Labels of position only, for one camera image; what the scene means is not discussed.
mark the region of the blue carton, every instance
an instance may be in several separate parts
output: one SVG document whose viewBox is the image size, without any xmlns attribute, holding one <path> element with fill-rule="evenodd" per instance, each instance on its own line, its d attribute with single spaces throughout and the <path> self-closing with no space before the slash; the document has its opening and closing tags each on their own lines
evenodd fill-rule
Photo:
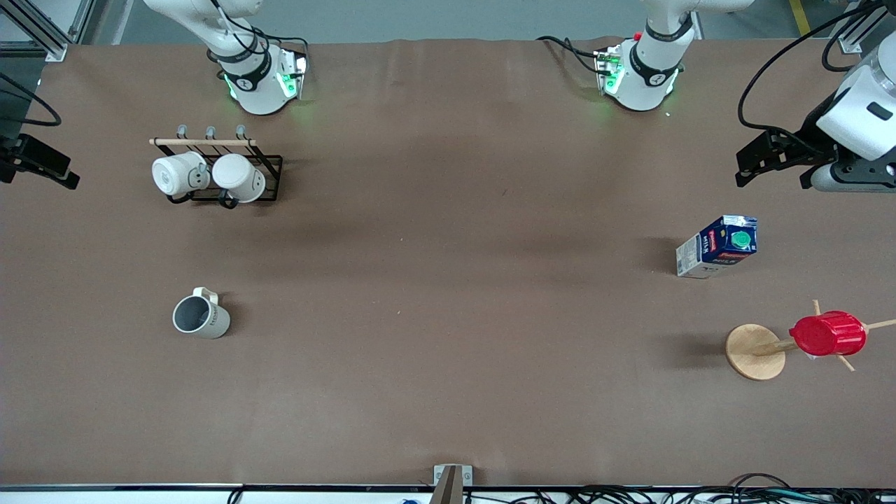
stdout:
<svg viewBox="0 0 896 504">
<path fill-rule="evenodd" d="M 756 253 L 755 217 L 722 215 L 676 249 L 678 276 L 710 278 Z"/>
</svg>

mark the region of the yellow floor line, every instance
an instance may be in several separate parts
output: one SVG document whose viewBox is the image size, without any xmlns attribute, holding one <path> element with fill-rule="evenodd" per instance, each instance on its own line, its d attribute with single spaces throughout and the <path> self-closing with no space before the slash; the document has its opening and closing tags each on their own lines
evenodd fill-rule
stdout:
<svg viewBox="0 0 896 504">
<path fill-rule="evenodd" d="M 789 0 L 790 1 L 790 10 L 793 11 L 793 19 L 797 22 L 797 29 L 799 29 L 799 34 L 806 35 L 811 28 L 809 28 L 809 20 L 806 18 L 806 11 L 803 10 L 803 3 L 800 0 Z"/>
</svg>

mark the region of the mug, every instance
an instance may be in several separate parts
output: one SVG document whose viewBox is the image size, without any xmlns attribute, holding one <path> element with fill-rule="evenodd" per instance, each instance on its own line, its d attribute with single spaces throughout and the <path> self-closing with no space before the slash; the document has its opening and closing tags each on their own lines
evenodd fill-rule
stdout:
<svg viewBox="0 0 896 504">
<path fill-rule="evenodd" d="M 205 287 L 196 287 L 192 296 L 180 300 L 171 320 L 181 333 L 208 339 L 220 338 L 230 327 L 230 314 L 218 306 L 218 294 Z"/>
<path fill-rule="evenodd" d="M 237 203 L 251 203 L 260 198 L 266 183 L 262 172 L 245 156 L 233 153 L 224 154 L 215 161 L 211 177 Z"/>
<path fill-rule="evenodd" d="M 209 186 L 209 170 L 197 152 L 158 158 L 152 162 L 152 179 L 159 191 L 168 196 L 189 193 Z"/>
</svg>

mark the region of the green cap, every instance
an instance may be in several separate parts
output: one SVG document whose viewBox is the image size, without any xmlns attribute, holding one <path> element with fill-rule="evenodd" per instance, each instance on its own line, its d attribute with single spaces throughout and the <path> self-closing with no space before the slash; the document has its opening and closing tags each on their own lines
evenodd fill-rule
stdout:
<svg viewBox="0 0 896 504">
<path fill-rule="evenodd" d="M 746 231 L 735 231 L 731 234 L 731 243 L 737 248 L 750 247 L 750 233 Z"/>
</svg>

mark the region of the mug rack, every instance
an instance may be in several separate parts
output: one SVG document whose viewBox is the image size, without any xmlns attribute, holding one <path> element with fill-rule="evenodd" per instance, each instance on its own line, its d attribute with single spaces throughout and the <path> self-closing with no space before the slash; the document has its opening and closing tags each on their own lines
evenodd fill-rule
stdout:
<svg viewBox="0 0 896 504">
<path fill-rule="evenodd" d="M 205 160 L 205 169 L 207 170 L 211 170 L 211 166 L 214 165 L 215 161 L 225 154 L 236 153 L 243 155 L 256 168 L 265 168 L 262 170 L 265 180 L 264 192 L 255 201 L 277 201 L 277 194 L 280 192 L 280 174 L 283 171 L 283 156 L 272 156 L 263 153 L 255 139 L 246 136 L 246 127 L 243 125 L 237 126 L 237 137 L 233 140 L 219 140 L 215 138 L 214 126 L 206 128 L 204 139 L 193 140 L 186 137 L 186 125 L 180 125 L 177 127 L 177 138 L 151 138 L 150 145 L 159 147 L 159 150 L 166 156 L 183 153 L 175 152 L 172 147 L 177 147 L 178 150 L 183 150 L 184 152 L 196 152 Z M 234 209 L 239 203 L 228 196 L 227 189 L 218 187 L 214 180 L 210 181 L 209 186 L 205 189 L 196 189 L 179 197 L 166 197 L 173 204 L 181 204 L 188 201 L 213 201 L 218 202 L 218 204 L 227 209 Z"/>
</svg>

